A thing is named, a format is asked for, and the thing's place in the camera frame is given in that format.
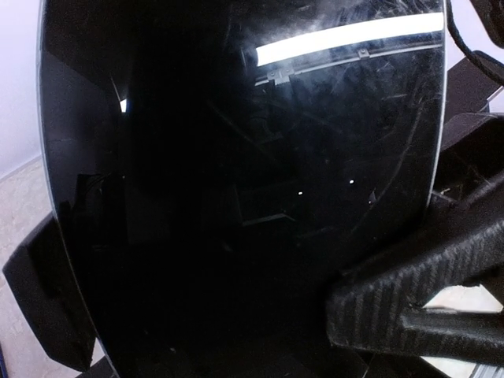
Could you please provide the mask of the black round-base phone stand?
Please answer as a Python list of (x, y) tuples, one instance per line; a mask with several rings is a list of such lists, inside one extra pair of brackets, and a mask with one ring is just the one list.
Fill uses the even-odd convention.
[[(383, 251), (431, 228), (503, 219), (503, 117), (498, 113), (459, 113), (441, 124), (439, 156), (428, 207), (375, 254), (350, 267), (330, 286)], [(120, 377), (109, 362), (88, 316), (63, 243), (56, 213), (27, 237), (3, 269), (20, 309), (54, 360), (80, 376)], [(502, 274), (503, 264), (464, 284)], [(433, 376), (418, 355), (385, 354), (333, 347), (358, 353), (366, 362), (363, 376)]]

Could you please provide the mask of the black smartphone silver edge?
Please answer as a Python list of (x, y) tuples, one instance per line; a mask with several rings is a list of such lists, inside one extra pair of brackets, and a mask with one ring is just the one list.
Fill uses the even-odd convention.
[(442, 1), (46, 1), (46, 171), (120, 377), (360, 377), (331, 285), (424, 215)]

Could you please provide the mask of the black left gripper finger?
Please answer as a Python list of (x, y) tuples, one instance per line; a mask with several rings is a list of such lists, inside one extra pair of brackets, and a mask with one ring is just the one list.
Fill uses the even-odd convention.
[(442, 289), (503, 264), (503, 219), (419, 232), (348, 272), (330, 290), (326, 332), (374, 353), (503, 360), (503, 315), (427, 309)]

